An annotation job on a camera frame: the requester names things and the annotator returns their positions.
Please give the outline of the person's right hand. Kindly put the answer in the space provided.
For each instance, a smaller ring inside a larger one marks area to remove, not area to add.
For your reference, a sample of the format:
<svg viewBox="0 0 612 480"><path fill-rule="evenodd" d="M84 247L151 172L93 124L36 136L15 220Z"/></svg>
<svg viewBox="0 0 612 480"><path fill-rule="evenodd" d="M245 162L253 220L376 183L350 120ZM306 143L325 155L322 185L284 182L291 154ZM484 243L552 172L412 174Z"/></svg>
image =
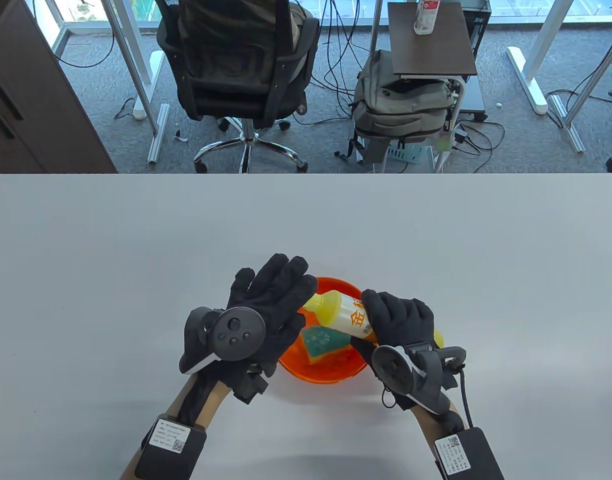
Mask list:
<svg viewBox="0 0 612 480"><path fill-rule="evenodd" d="M368 322L376 335L378 345L406 346L428 343L438 348L434 339L434 313L425 302L413 298L402 299L386 291L366 289L361 293L361 303L366 310ZM376 347L372 341L352 337L352 347L377 376L372 355ZM456 388L458 382L449 373L443 373L443 388ZM393 393L395 404L402 410L413 409L417 403L404 395Z"/></svg>

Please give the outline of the person's left hand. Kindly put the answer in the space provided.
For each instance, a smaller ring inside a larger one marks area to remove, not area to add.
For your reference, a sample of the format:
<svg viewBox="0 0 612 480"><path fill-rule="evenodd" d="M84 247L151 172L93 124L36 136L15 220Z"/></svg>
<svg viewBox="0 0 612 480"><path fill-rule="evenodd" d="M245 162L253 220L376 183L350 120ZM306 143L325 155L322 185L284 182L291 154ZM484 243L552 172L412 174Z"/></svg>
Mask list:
<svg viewBox="0 0 612 480"><path fill-rule="evenodd" d="M279 359L299 338L306 325L300 309L318 289L318 280L308 274L308 262L301 256L274 254L260 270L240 269L233 280L227 309L244 307L256 312L265 325L261 346L244 359L215 359L193 371L209 356L208 330L220 310L196 307L184 325L184 352L179 361L182 374L194 377L180 415L200 410L218 383L227 386L238 400L250 403L267 389L267 379L276 373Z"/></svg>

